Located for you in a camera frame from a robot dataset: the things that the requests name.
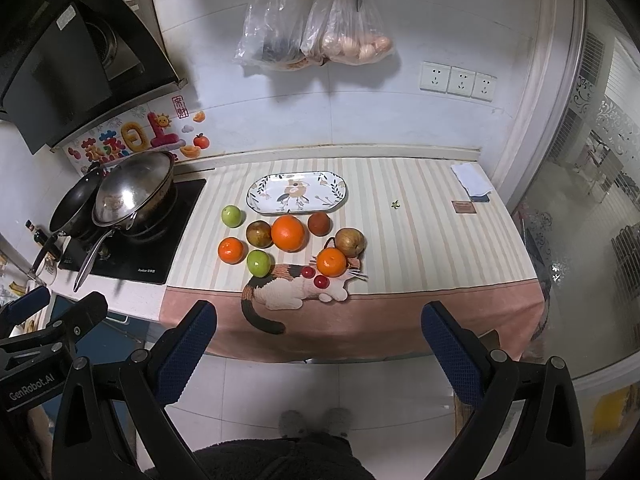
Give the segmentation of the red-green apple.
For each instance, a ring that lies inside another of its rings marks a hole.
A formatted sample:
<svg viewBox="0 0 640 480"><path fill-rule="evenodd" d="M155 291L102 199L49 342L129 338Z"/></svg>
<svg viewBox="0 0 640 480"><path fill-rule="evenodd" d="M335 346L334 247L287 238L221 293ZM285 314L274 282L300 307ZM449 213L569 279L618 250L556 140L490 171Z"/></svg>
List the red-green apple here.
<svg viewBox="0 0 640 480"><path fill-rule="evenodd" d="M273 244L271 226L268 222L256 220L250 223L245 231L248 244L257 248L268 248Z"/></svg>
<svg viewBox="0 0 640 480"><path fill-rule="evenodd" d="M334 244L347 258L357 258L367 247L364 235L355 228L343 228L334 236Z"/></svg>

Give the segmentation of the small brown card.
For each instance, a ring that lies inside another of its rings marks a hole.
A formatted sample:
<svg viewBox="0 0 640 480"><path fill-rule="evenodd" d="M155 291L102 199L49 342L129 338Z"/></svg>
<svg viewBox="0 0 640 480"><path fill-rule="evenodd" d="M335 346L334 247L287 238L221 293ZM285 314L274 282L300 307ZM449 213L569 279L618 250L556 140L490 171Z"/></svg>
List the small brown card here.
<svg viewBox="0 0 640 480"><path fill-rule="evenodd" d="M457 214L475 214L476 209L470 200L453 200L452 206Z"/></svg>

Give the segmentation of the large orange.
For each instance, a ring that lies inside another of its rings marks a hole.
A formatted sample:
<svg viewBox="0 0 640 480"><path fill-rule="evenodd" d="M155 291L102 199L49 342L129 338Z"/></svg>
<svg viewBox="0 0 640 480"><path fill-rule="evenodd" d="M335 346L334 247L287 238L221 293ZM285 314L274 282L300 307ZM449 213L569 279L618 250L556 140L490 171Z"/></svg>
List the large orange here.
<svg viewBox="0 0 640 480"><path fill-rule="evenodd" d="M284 252L299 252L306 243L306 231L302 222L286 214L273 221L271 239Z"/></svg>

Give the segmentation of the dark red-brown fruit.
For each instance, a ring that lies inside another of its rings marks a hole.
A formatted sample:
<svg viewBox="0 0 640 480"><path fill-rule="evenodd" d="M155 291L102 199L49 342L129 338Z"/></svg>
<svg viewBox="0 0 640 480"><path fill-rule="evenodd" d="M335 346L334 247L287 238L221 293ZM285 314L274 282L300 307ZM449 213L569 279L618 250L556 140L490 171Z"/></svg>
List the dark red-brown fruit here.
<svg viewBox="0 0 640 480"><path fill-rule="evenodd" d="M308 218L307 226L311 234L314 234L314 236L322 237L328 235L329 232L331 232L332 221L325 212L319 211L315 212Z"/></svg>

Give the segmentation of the green apple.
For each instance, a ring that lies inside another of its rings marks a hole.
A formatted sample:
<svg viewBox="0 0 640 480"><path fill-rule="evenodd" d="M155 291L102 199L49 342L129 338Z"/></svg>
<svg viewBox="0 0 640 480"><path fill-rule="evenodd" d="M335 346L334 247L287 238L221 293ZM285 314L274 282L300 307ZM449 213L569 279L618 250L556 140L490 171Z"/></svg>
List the green apple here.
<svg viewBox="0 0 640 480"><path fill-rule="evenodd" d="M235 229L243 222L243 213L238 206L227 205L222 208L220 218L222 223L228 228Z"/></svg>
<svg viewBox="0 0 640 480"><path fill-rule="evenodd" d="M254 249L247 254L246 265L254 278L264 278L271 272L272 258L268 252Z"/></svg>

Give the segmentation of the colourful wall stickers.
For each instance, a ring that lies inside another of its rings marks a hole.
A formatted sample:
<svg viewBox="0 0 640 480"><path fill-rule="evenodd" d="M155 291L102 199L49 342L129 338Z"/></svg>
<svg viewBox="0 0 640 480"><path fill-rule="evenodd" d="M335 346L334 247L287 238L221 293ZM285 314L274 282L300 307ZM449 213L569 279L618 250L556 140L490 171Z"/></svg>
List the colourful wall stickers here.
<svg viewBox="0 0 640 480"><path fill-rule="evenodd" d="M80 172L94 162L117 162L135 154L168 151L176 162L193 160L214 152L213 123L188 92L174 92L107 119L63 151Z"/></svg>

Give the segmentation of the steel wok lid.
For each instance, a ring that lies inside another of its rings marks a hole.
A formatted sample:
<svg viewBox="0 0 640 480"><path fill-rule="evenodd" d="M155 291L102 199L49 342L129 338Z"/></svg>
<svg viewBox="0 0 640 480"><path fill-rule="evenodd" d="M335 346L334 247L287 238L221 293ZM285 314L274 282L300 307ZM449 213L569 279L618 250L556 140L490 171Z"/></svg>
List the steel wok lid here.
<svg viewBox="0 0 640 480"><path fill-rule="evenodd" d="M129 230L149 217L174 180L174 166L168 152L145 152L125 159L99 186L92 211L94 224Z"/></svg>

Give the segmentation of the plastic bag with eggs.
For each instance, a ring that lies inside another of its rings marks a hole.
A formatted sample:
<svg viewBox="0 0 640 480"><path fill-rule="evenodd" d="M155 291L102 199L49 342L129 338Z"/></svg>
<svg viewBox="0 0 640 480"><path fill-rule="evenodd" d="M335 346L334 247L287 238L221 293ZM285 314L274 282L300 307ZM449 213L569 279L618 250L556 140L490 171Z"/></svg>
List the plastic bag with eggs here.
<svg viewBox="0 0 640 480"><path fill-rule="evenodd" d="M394 50L373 0L314 0L300 50L311 63L360 66Z"/></svg>

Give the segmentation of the grey slippers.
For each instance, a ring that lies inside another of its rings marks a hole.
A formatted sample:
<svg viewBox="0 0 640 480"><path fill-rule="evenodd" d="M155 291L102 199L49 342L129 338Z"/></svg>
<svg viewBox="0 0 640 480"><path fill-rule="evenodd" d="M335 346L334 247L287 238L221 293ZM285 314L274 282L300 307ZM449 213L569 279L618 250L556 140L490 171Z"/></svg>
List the grey slippers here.
<svg viewBox="0 0 640 480"><path fill-rule="evenodd" d="M330 408L318 418L308 418L299 411L289 410L279 417L281 438L300 439L311 434L327 434L347 439L352 430L352 412L347 408Z"/></svg>

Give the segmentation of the striped pink tablecloth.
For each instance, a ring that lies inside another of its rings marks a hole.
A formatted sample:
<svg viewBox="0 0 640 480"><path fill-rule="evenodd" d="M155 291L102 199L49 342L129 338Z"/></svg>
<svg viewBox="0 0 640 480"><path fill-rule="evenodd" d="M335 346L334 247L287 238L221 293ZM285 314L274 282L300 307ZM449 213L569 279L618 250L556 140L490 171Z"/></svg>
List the striped pink tablecloth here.
<svg viewBox="0 0 640 480"><path fill-rule="evenodd" d="M519 358L544 313L544 298L518 230L498 197L457 214L465 200L450 162L425 158L316 158L235 162L207 171L203 191L183 232L160 305L160 322L174 326L195 301L218 315L210 350L228 358L288 362L382 360L423 353L424 304L442 302L458 323ZM308 300L296 310L257 313L284 324L282 335L256 330L241 311L250 271L217 255L231 235L220 218L227 205L244 206L248 188L267 174L329 170L347 185L345 203L331 216L335 229L355 228L367 240L363 278L348 297ZM401 207L390 205L399 200Z"/></svg>

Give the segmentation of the small orange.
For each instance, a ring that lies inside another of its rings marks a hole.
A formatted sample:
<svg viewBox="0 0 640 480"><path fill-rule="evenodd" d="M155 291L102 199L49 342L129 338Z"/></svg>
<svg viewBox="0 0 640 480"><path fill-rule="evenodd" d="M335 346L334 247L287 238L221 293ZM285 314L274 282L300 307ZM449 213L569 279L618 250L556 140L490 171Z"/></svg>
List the small orange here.
<svg viewBox="0 0 640 480"><path fill-rule="evenodd" d="M337 278L345 273L347 259L338 248L327 247L318 253L316 267L322 275L328 278Z"/></svg>
<svg viewBox="0 0 640 480"><path fill-rule="evenodd" d="M237 264L244 258L245 246L242 240L236 237L226 237L218 244L217 254L222 262Z"/></svg>

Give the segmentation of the black frying pan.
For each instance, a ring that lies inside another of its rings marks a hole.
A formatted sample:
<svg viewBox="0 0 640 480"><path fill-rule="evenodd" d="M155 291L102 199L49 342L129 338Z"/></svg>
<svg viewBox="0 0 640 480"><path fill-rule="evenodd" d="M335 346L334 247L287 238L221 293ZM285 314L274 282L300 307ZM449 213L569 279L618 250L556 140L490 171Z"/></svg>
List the black frying pan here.
<svg viewBox="0 0 640 480"><path fill-rule="evenodd" d="M96 203L96 193L106 176L103 165L94 162L89 171L63 196L52 214L49 231L40 252L32 265L32 272L36 273L42 260L47 254L55 253L58 248L56 242L61 237L83 238L96 229L92 221L92 212Z"/></svg>

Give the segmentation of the black induction cooktop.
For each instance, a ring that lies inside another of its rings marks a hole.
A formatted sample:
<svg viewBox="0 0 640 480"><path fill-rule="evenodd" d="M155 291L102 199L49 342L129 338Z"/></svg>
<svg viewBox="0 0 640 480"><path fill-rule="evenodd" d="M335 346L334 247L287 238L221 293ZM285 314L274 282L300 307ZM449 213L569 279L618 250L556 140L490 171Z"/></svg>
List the black induction cooktop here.
<svg viewBox="0 0 640 480"><path fill-rule="evenodd" d="M171 185L167 202L151 223L104 240L91 270L92 275L116 280L165 284L180 240L205 179Z"/></svg>

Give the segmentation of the floral oval ceramic plate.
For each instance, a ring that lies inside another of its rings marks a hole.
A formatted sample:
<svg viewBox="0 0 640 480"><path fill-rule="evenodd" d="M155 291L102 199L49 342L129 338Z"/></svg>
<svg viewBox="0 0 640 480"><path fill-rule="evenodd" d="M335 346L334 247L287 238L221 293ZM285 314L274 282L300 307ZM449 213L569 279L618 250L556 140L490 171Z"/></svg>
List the floral oval ceramic plate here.
<svg viewBox="0 0 640 480"><path fill-rule="evenodd" d="M332 171L267 174L247 190L247 207L263 216L314 214L340 208L347 198L345 180Z"/></svg>

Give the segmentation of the dark sauce bottle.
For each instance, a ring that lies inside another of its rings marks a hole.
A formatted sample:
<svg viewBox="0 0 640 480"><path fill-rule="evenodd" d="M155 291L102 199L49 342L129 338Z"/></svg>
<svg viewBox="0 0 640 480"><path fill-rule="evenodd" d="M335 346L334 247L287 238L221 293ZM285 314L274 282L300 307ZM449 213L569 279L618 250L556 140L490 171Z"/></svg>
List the dark sauce bottle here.
<svg viewBox="0 0 640 480"><path fill-rule="evenodd" d="M30 234L32 234L32 239L38 246L43 247L47 244L50 235L41 226L36 226L30 220L25 222L25 226L26 229L29 230Z"/></svg>

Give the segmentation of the black range hood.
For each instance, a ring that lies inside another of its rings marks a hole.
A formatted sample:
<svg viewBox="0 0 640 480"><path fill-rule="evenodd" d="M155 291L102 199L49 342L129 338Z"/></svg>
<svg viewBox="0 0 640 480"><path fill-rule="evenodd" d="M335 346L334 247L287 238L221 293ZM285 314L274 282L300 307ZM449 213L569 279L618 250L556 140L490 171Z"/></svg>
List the black range hood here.
<svg viewBox="0 0 640 480"><path fill-rule="evenodd" d="M153 0L1 0L1 118L31 153L185 83Z"/></svg>

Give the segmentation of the white wall socket strip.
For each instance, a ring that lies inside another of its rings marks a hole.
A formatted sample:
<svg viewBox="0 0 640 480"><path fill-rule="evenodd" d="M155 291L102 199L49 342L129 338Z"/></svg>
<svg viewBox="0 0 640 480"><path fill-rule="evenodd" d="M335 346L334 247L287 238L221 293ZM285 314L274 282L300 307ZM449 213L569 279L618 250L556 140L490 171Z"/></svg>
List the white wall socket strip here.
<svg viewBox="0 0 640 480"><path fill-rule="evenodd" d="M419 89L491 102L498 79L466 68L422 62Z"/></svg>

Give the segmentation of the plastic bag dark contents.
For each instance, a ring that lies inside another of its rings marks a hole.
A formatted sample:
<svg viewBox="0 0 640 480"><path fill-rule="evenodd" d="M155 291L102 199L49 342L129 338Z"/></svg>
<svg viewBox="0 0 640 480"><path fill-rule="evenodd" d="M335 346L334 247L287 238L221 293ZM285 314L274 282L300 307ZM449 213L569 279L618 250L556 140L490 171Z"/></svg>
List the plastic bag dark contents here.
<svg viewBox="0 0 640 480"><path fill-rule="evenodd" d="M302 42L313 2L250 0L234 62L279 72L294 72L308 66Z"/></svg>

